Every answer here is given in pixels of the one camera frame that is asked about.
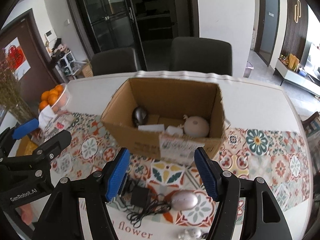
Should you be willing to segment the person's hand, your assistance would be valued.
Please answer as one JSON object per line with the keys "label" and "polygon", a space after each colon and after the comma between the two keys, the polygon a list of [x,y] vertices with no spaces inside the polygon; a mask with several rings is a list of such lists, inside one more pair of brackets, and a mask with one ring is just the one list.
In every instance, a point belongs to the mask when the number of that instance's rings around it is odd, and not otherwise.
{"label": "person's hand", "polygon": [[34,213],[30,203],[20,206],[21,219],[27,225],[30,226],[34,219]]}

